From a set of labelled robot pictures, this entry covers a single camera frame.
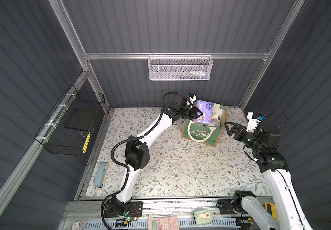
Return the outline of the green tape dispenser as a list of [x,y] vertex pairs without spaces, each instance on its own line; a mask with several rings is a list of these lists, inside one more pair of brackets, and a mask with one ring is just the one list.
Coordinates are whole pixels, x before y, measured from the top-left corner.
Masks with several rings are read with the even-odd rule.
[[193,216],[197,226],[209,224],[213,220],[213,213],[206,209],[194,211]]

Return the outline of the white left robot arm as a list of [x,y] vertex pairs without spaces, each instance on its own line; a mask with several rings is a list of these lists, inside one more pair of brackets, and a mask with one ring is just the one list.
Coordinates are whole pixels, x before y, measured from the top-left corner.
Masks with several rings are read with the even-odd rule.
[[[150,147],[166,129],[179,119],[194,120],[201,117],[202,112],[195,106],[196,100],[197,96],[192,93],[168,92],[164,94],[157,119],[142,133],[130,136],[112,148],[110,152],[112,162],[125,168],[121,187],[111,198],[113,203],[125,205],[130,202],[137,177],[150,161]],[[123,144],[126,145],[125,162],[121,163],[116,160],[115,151]]]

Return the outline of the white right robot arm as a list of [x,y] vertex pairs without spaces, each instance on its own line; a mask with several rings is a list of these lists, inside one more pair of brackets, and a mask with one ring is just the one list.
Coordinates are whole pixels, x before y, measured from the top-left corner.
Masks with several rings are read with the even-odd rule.
[[231,202],[236,213],[246,212],[262,230],[311,230],[293,187],[288,163],[278,149],[279,129],[260,122],[253,132],[233,122],[225,122],[227,134],[251,149],[271,190],[279,219],[276,220],[249,191],[237,190]]

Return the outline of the pink calculator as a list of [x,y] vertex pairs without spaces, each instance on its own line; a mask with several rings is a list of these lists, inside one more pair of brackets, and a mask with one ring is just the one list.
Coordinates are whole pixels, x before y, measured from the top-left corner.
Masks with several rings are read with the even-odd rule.
[[148,230],[180,230],[178,217],[149,218]]

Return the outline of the teal stapler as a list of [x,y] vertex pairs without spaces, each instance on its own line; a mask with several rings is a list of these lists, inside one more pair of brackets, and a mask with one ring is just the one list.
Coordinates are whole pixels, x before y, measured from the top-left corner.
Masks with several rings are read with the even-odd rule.
[[108,170],[108,163],[102,162],[99,164],[96,176],[94,178],[94,186],[96,188],[103,188],[106,181],[106,174]]

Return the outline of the purple toy camera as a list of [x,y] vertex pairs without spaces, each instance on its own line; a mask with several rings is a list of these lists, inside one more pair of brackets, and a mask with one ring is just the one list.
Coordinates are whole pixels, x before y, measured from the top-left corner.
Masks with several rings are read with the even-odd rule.
[[195,102],[195,106],[200,110],[202,115],[194,119],[193,122],[204,125],[210,125],[212,123],[212,103],[207,101],[197,100]]

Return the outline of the yellow calculator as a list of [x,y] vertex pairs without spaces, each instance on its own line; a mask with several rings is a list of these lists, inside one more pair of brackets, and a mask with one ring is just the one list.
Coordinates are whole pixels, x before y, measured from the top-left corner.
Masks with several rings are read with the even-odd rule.
[[276,220],[276,221],[280,221],[279,219],[279,215],[278,215],[278,211],[276,208],[275,204],[269,203],[269,202],[265,202],[265,209],[268,213],[270,213],[270,215]]

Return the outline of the cartoon printed tissue pack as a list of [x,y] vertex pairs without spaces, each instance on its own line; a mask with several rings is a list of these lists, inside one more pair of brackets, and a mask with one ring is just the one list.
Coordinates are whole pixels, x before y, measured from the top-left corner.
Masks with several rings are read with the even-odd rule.
[[210,126],[212,127],[220,127],[221,126],[221,115],[215,112],[212,112],[212,117],[211,117],[211,124]]

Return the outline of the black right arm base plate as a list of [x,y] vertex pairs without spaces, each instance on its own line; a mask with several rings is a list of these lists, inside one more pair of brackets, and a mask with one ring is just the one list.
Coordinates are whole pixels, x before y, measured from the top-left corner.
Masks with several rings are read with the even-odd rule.
[[231,214],[241,214],[242,211],[239,210],[234,205],[234,200],[231,199],[218,199],[216,207],[219,209],[220,214],[222,215],[231,215]]

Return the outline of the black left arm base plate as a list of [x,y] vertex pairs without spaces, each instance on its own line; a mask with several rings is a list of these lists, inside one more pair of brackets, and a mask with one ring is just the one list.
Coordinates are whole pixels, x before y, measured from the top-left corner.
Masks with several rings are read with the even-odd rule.
[[102,208],[102,214],[105,218],[138,218],[142,216],[143,202],[131,201],[126,204],[121,202],[108,201]]

